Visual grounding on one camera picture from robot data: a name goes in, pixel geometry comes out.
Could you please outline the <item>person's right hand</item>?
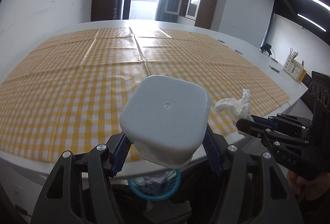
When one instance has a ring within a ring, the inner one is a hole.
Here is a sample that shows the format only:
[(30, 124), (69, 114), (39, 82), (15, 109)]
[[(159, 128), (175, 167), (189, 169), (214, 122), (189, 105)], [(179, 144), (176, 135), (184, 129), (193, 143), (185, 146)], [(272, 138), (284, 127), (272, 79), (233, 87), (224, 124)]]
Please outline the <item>person's right hand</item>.
[(320, 173), (319, 177), (308, 181), (292, 171), (288, 171), (286, 179), (293, 192), (300, 195), (304, 193), (306, 200), (315, 200), (329, 190), (329, 173)]

